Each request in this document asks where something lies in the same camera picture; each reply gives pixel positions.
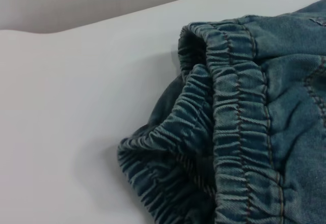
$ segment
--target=light blue denim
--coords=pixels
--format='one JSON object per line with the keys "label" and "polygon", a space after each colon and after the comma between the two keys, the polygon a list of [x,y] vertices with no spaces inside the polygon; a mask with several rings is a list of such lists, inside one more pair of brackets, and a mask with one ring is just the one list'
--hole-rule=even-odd
{"label": "light blue denim", "polygon": [[181,76],[118,148],[155,222],[326,223],[326,0],[191,23],[179,59]]}

